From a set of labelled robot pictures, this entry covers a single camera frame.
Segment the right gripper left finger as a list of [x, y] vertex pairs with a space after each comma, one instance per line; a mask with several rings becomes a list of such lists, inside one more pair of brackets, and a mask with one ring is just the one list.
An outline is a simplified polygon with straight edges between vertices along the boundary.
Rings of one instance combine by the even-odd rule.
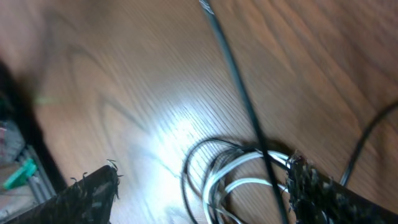
[[6, 224], [108, 224], [119, 197], [118, 168], [113, 160], [91, 174], [83, 174], [67, 189]]

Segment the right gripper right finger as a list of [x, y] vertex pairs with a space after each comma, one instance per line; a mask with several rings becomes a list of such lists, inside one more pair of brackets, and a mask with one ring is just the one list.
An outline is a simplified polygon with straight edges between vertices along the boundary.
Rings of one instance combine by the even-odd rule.
[[397, 224], [397, 214], [323, 175], [298, 155], [288, 158], [289, 209], [297, 223]]

